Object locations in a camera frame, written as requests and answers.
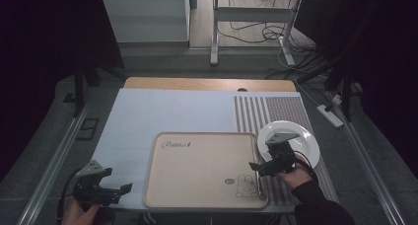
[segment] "white cable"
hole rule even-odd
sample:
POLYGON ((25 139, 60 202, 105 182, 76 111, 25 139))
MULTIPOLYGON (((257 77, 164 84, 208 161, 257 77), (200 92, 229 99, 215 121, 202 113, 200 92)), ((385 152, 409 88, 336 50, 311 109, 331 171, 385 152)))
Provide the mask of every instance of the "white cable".
POLYGON ((147 213, 147 216, 148 216, 148 218, 151 220, 151 222, 152 222, 154 225, 156 225, 156 224, 157 224, 157 221, 156 221, 153 217, 151 217, 151 213, 147 213))
POLYGON ((143 215, 144 215, 144 221, 145 221, 145 223, 146 224, 150 224, 150 221, 148 221, 148 218, 147 218, 147 214, 144 213, 143 215))

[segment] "metal rod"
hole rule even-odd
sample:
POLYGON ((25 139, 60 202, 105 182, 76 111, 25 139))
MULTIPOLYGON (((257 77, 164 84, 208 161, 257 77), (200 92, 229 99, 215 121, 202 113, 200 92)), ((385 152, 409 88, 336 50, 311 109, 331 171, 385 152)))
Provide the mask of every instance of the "metal rod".
POLYGON ((289 19, 286 23, 285 31, 283 33, 282 47, 288 46, 290 31, 293 28, 293 23, 295 22, 296 15, 298 14, 298 9, 299 9, 300 4, 301 4, 301 0, 296 0, 295 4, 292 6, 289 19))
POLYGON ((213 1, 213 33, 212 33, 212 46, 210 52, 210 65, 218 65, 218 0, 213 1))
POLYGON ((379 198, 379 201, 381 202, 384 213, 386 214, 390 224, 405 224, 402 215, 400 214, 400 211, 398 210, 397 205, 390 194, 390 191, 388 190, 375 164, 370 158, 369 153, 363 145, 353 124, 345 118, 340 108, 335 108, 335 111, 346 125, 344 128, 349 136, 351 145, 353 146, 360 164, 363 166, 363 170, 369 178, 369 182, 372 185, 372 188, 374 189, 379 198))
POLYGON ((78 117, 75 117, 67 129, 64 137, 58 145, 54 155, 49 161, 45 172, 37 183, 34 193, 32 194, 26 208, 24 209, 18 224, 34 224, 43 204, 46 201, 46 197, 51 190, 55 179, 62 167, 62 164, 67 157, 68 151, 77 135, 77 132, 83 123, 84 118, 93 102, 95 91, 88 91, 86 94, 86 104, 81 109, 78 117))

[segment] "gray floor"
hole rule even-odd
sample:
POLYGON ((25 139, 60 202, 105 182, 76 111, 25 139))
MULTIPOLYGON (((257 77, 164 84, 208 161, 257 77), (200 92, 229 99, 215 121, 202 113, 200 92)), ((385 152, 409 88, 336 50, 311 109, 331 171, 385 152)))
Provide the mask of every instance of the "gray floor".
MULTIPOLYGON (((202 42, 197 42, 195 46, 208 46, 207 37, 199 38, 202 42)), ((239 44, 231 42, 230 45, 237 46, 239 44)), ((165 48, 142 44, 122 44, 121 53, 125 69, 120 72, 127 76, 264 79, 274 71, 286 70, 277 59, 277 49, 268 46, 259 46, 259 49, 253 50, 222 49, 217 67, 209 65, 208 50, 189 49, 188 46, 181 44, 172 45, 172 47, 165 46, 165 48)), ((295 53, 297 62, 301 61, 303 57, 302 53, 295 53)), ((98 71, 102 82, 98 87, 89 90, 95 93, 95 97, 86 115, 86 118, 99 120, 97 131, 91 140, 76 139, 74 141, 58 177, 53 181, 46 201, 40 205, 38 214, 35 214, 37 215, 35 224, 54 223, 56 203, 66 178, 73 169, 90 161, 105 127, 117 91, 123 86, 119 79, 102 70, 98 71)), ((289 78, 294 79, 296 76, 298 76, 298 72, 290 75, 289 78)), ((271 79, 282 79, 283 77, 284 74, 277 74, 271 76, 271 79)), ((322 78, 310 81, 318 89, 323 88, 322 82, 322 78)), ((307 86, 302 87, 311 98, 322 104, 326 103, 317 91, 307 86)), ((73 120, 74 104, 63 103, 63 99, 68 93, 74 93, 72 77, 58 83, 55 100, 48 115, 24 154, 9 175, 1 182, 0 211, 2 216, 0 224, 16 224, 18 222, 40 177, 73 120)), ((341 204, 352 214, 357 224, 390 224, 381 201, 374 193, 346 132, 332 127, 317 112, 316 104, 306 95, 302 95, 302 97, 313 126, 313 133, 320 145, 321 155, 341 204)), ((418 201, 417 179, 409 172, 390 143, 364 115, 359 97, 352 98, 351 110, 352 123, 404 217, 405 224, 418 224, 418 214, 415 209, 418 201)), ((84 131, 78 132, 79 137, 85 134, 84 131)), ((142 224, 142 216, 139 217, 139 224, 142 224)), ((256 214, 206 213, 153 214, 153 217, 158 224, 264 224, 267 219, 271 218, 256 214)), ((284 217, 282 221, 282 224, 288 224, 284 217)), ((138 222, 138 213, 136 212, 116 213, 115 224, 135 224, 136 222, 138 222)))

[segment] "black cable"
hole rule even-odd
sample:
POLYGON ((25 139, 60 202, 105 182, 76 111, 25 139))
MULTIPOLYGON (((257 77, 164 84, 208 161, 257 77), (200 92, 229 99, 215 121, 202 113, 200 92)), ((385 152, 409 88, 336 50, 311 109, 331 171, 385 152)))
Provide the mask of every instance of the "black cable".
POLYGON ((291 220, 290 220, 290 218, 289 218, 289 215, 286 215, 285 217, 286 217, 287 222, 288 222, 290 225, 293 225, 292 221, 291 221, 291 220))
POLYGON ((78 168, 76 170, 74 170, 71 175, 67 178, 67 182, 65 183, 64 189, 62 190, 61 193, 61 197, 58 201, 58 205, 57 205, 57 211, 56 211, 56 224, 60 225, 62 222, 62 218, 63 218, 63 213, 64 213, 64 199, 66 196, 65 193, 67 191, 68 185, 70 184, 71 180, 73 179, 73 177, 81 170, 82 168, 78 168))
POLYGON ((232 23, 232 22, 230 22, 231 29, 236 30, 236 31, 238 31, 238 30, 243 30, 243 29, 246 29, 246 28, 249 28, 249 27, 252 27, 252 26, 262 25, 262 24, 265 24, 265 23, 264 23, 264 22, 261 22, 261 23, 256 23, 256 24, 252 24, 252 25, 247 25, 247 26, 243 26, 243 27, 239 27, 239 28, 234 28, 234 27, 233 27, 233 23, 232 23))
POLYGON ((303 65, 301 65, 301 66, 299 66, 299 68, 300 68, 300 71, 299 71, 299 75, 298 76, 300 76, 302 73, 301 72, 304 72, 304 73, 309 73, 309 71, 310 70, 312 70, 312 69, 314 69, 316 66, 318 66, 320 63, 322 63, 323 62, 323 60, 319 60, 318 62, 316 62, 316 63, 312 63, 312 62, 314 62, 315 60, 317 60, 318 58, 320 58, 320 57, 324 57, 323 55, 320 55, 320 54, 317 54, 314 58, 312 58, 311 60, 309 60, 307 63, 305 63, 305 64, 303 64, 303 65))
POLYGON ((268 23, 265 23, 264 29, 262 29, 262 35, 264 36, 264 38, 269 38, 269 39, 278 39, 279 37, 281 37, 283 35, 283 31, 284 31, 284 27, 280 27, 280 26, 267 26, 268 23), (270 28, 277 28, 277 29, 281 29, 282 32, 279 34, 278 32, 272 31, 270 28))
POLYGON ((290 7, 290 3, 292 2, 292 0, 289 0, 289 3, 288 3, 288 8, 290 7))
POLYGON ((231 6, 231 0, 228 0, 228 6, 231 6))
POLYGON ((271 73, 271 74, 269 74, 269 75, 267 75, 266 77, 264 77, 264 79, 266 80, 266 79, 268 79, 268 78, 270 78, 271 76, 273 76, 273 75, 276 75, 276 74, 281 74, 281 73, 284 73, 284 72, 287 72, 287 74, 284 76, 284 80, 287 78, 287 76, 289 75, 289 74, 291 74, 291 73, 293 73, 294 71, 297 71, 298 69, 296 69, 296 68, 301 68, 301 70, 302 70, 302 68, 304 68, 304 67, 306 67, 306 66, 308 66, 312 61, 314 61, 315 59, 317 59, 318 58, 318 56, 316 56, 316 57, 314 57, 313 59, 311 59, 311 60, 309 60, 308 61, 308 63, 306 63, 306 64, 304 64, 304 62, 308 59, 308 57, 311 55, 313 53, 313 51, 311 51, 310 53, 308 53, 305 57, 304 57, 304 59, 299 63, 299 64, 297 64, 297 65, 295 65, 295 66, 292 66, 292 68, 288 68, 287 70, 279 70, 279 71, 277 71, 277 72, 275 72, 275 73, 271 73))
POLYGON ((297 151, 297 150, 294 150, 293 152, 299 153, 300 155, 302 155, 305 158, 305 160, 307 160, 308 165, 310 165, 310 167, 312 167, 310 160, 308 159, 307 156, 305 156, 305 154, 303 154, 302 152, 297 151))
POLYGON ((332 106, 334 105, 334 103, 323 93, 321 92, 319 89, 314 88, 312 85, 305 83, 308 87, 310 87, 311 89, 317 91, 318 93, 320 93, 328 102, 331 103, 330 106, 328 106, 328 110, 325 109, 327 112, 332 108, 332 106))
POLYGON ((296 41, 295 41, 295 39, 293 38, 293 36, 292 35, 290 35, 290 38, 291 38, 291 40, 293 41, 293 43, 295 44, 295 45, 293 45, 291 42, 289 42, 289 46, 292 48, 292 49, 294 49, 294 50, 298 50, 298 51, 300 51, 300 52, 305 52, 305 51, 318 51, 318 48, 316 48, 316 46, 315 47, 305 47, 305 46, 302 46, 302 45, 299 45, 296 41))
POLYGON ((264 39, 264 40, 244 40, 244 39, 241 39, 241 38, 238 38, 238 37, 225 35, 219 29, 218 29, 218 33, 221 34, 222 36, 225 36, 225 37, 228 37, 228 38, 234 38, 234 39, 246 42, 246 43, 261 43, 261 42, 265 42, 265 41, 268 40, 268 39, 264 39))
POLYGON ((260 7, 262 4, 264 4, 264 2, 267 3, 268 0, 259 0, 259 1, 261 1, 261 4, 259 4, 258 7, 260 7))
POLYGON ((273 1, 273 5, 271 7, 274 7, 274 4, 276 4, 276 0, 273 1))

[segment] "beige tray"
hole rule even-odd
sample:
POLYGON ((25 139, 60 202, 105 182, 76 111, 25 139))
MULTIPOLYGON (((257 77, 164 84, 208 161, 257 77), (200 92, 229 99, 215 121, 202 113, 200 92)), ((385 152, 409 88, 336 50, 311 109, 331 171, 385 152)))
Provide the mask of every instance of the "beige tray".
POLYGON ((161 133, 154 142, 144 202, 150 207, 261 208, 265 178, 251 133, 161 133))

